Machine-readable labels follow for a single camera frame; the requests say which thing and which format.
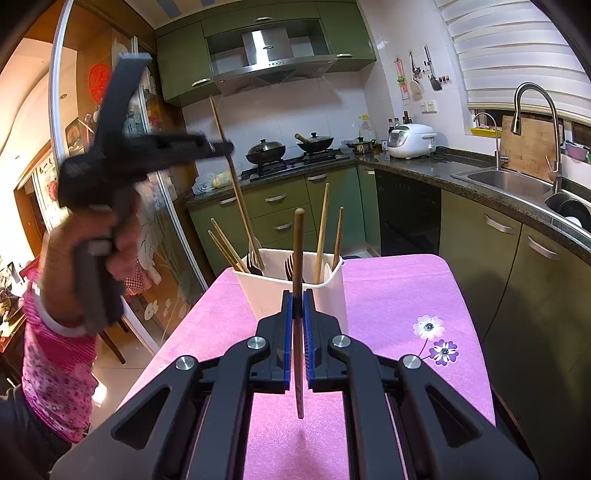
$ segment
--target stainless steel pot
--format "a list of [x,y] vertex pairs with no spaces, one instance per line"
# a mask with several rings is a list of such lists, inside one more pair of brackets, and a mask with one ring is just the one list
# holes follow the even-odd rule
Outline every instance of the stainless steel pot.
[[374,149],[375,140],[363,141],[363,137],[358,137],[355,143],[347,143],[349,148],[353,149],[355,155],[365,155],[371,153]]
[[268,142],[265,138],[261,143],[252,147],[246,154],[246,159],[255,165],[264,165],[281,160],[285,155],[285,145],[280,142]]
[[316,132],[312,132],[310,138],[306,138],[300,134],[295,134],[294,137],[301,142],[297,146],[306,153],[317,153],[327,150],[335,139],[334,137],[319,137]]

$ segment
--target red decoration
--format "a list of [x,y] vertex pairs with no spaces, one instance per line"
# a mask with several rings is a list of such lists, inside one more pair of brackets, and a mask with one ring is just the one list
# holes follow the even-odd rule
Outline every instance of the red decoration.
[[88,85],[90,87],[90,94],[96,103],[99,105],[103,101],[105,90],[111,79],[111,67],[104,63],[97,63],[90,69],[88,75]]
[[55,180],[49,182],[49,185],[47,186],[47,193],[53,202],[57,200],[57,182]]

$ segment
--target pink tablecloth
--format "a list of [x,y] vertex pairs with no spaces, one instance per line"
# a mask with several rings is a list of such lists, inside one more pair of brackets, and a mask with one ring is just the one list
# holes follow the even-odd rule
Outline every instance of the pink tablecloth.
[[[478,338],[444,260],[434,255],[346,260],[343,281],[351,336],[389,358],[422,350],[421,357],[427,357],[429,366],[494,423]],[[431,332],[439,335],[428,340],[418,335],[425,332],[418,321],[425,316],[437,317],[431,320],[436,326]],[[199,360],[223,355],[255,329],[256,319],[236,277],[227,269],[150,362],[126,400],[180,355],[194,355]],[[457,355],[436,356],[443,346],[441,341],[448,343],[448,348],[455,346]],[[255,396],[244,478],[347,478],[340,393],[306,391],[306,418],[298,420],[293,392],[292,387],[286,395]]]

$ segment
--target chopstick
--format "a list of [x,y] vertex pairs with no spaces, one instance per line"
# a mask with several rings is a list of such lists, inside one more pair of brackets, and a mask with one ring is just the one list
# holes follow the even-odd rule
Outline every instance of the chopstick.
[[337,227],[336,227],[335,254],[333,256],[333,266],[332,266],[333,271],[335,270],[337,265],[339,265],[340,244],[341,244],[341,240],[343,239],[343,212],[344,212],[344,210],[345,209],[343,207],[341,207],[339,209],[339,223],[337,224]]
[[329,183],[324,187],[324,202],[322,204],[322,217],[320,218],[320,232],[318,232],[318,250],[316,251],[316,263],[314,264],[314,283],[320,283],[322,273],[322,257],[324,253],[324,239],[326,238],[326,218],[329,209]]
[[293,358],[295,379],[295,407],[297,417],[304,418],[304,374],[303,374],[303,343],[304,325],[302,321],[302,269],[303,269],[303,232],[304,209],[298,208],[294,214],[294,271],[293,271]]
[[[222,124],[220,123],[219,115],[217,113],[216,102],[212,96],[209,96],[209,102],[212,105],[213,111],[213,119],[215,120],[217,131],[222,139],[222,142],[226,141],[226,135],[223,133]],[[226,155],[226,160],[228,161],[228,167],[230,169],[230,176],[232,178],[232,187],[234,188],[234,194],[236,195],[236,199],[238,200],[238,209],[240,210],[240,216],[242,217],[242,222],[244,223],[244,228],[246,229],[246,235],[248,237],[249,245],[252,245],[252,250],[255,253],[255,258],[257,262],[257,267],[261,270],[265,269],[265,264],[262,261],[261,253],[259,249],[255,245],[255,235],[252,231],[251,221],[248,218],[248,212],[246,211],[246,204],[244,203],[244,197],[242,196],[242,190],[240,189],[240,185],[238,184],[238,177],[236,176],[236,168],[234,168],[234,162],[232,160],[232,156],[230,154]]]
[[237,267],[237,263],[230,258],[230,254],[226,251],[226,248],[220,243],[220,240],[217,239],[217,237],[213,234],[213,232],[211,230],[208,230],[207,233],[209,233],[209,236],[212,238],[213,243],[215,243],[216,247],[218,247],[220,249],[220,252],[222,253],[223,257],[226,259],[226,261],[230,264],[230,266],[233,267],[234,270],[240,270]]
[[238,256],[238,254],[236,253],[236,250],[234,250],[234,247],[232,246],[230,241],[227,239],[226,235],[224,235],[224,233],[222,232],[222,229],[219,227],[219,225],[217,224],[217,222],[215,221],[214,218],[212,218],[211,220],[212,220],[212,224],[213,224],[214,228],[216,229],[217,234],[220,236],[220,239],[222,240],[222,243],[224,244],[224,246],[228,250],[230,257],[233,258],[234,264],[236,264],[239,267],[238,270],[242,271],[243,273],[248,273],[248,269],[246,268],[246,265],[242,261],[242,258],[240,258]]

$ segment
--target human hand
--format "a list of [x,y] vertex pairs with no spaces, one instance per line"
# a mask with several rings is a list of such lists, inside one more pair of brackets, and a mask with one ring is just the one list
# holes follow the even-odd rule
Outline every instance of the human hand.
[[[124,280],[135,271],[141,201],[136,194],[132,215],[115,235],[116,250],[106,267],[113,278]],[[80,210],[72,213],[43,240],[40,259],[41,301],[47,313],[67,327],[82,324],[83,310],[74,291],[73,249],[85,240],[108,235],[116,225],[114,212]]]

